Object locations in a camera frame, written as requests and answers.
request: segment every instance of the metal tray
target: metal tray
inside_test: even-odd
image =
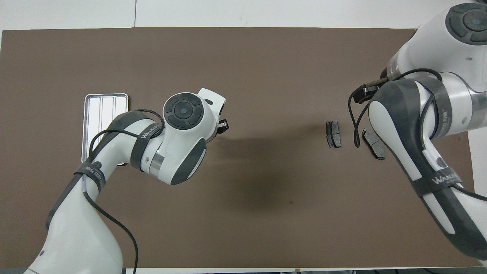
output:
[[[88,150],[93,137],[108,125],[117,115],[129,110],[129,96],[125,93],[88,94],[85,97],[83,117],[83,143],[81,162],[88,158]]]

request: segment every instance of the black button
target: black button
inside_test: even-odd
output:
[[[468,31],[462,24],[462,20],[460,19],[460,17],[450,17],[450,27],[460,37],[464,37],[465,35],[467,35]]]
[[[478,43],[487,42],[487,32],[474,33],[472,34],[472,37],[470,37],[470,40]]]
[[[173,96],[171,97],[167,103],[166,103],[166,107],[165,107],[165,110],[166,112],[171,112],[172,111],[172,107],[178,102],[178,97],[177,96]]]
[[[174,114],[180,119],[188,119],[193,114],[193,107],[187,102],[179,102],[174,107]]]
[[[487,30],[487,12],[470,11],[463,17],[463,24],[473,31],[485,31]]]
[[[181,98],[183,100],[190,101],[193,106],[201,104],[201,100],[191,93],[183,93],[181,94]]]
[[[189,120],[188,120],[189,124],[190,125],[196,124],[200,120],[201,113],[202,113],[202,110],[200,108],[195,109],[193,117],[189,118]]]
[[[186,126],[186,123],[184,123],[184,121],[181,121],[180,119],[174,117],[174,115],[168,117],[168,122],[171,123],[171,125],[180,128],[184,128]]]
[[[481,4],[465,3],[454,6],[451,10],[458,13],[464,13],[467,10],[480,9]]]

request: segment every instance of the white robotic arm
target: white robotic arm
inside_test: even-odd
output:
[[[464,189],[430,141],[487,126],[486,64],[487,5],[460,4],[416,30],[387,78],[354,94],[372,98],[372,127],[441,231],[487,267],[487,198]]]
[[[201,89],[197,95],[169,98],[164,124],[139,111],[117,116],[53,206],[44,246],[25,273],[122,273],[120,248],[90,200],[94,203],[120,162],[171,185],[189,179],[205,155],[206,143],[228,128],[225,120],[219,123],[224,104],[222,96]]]

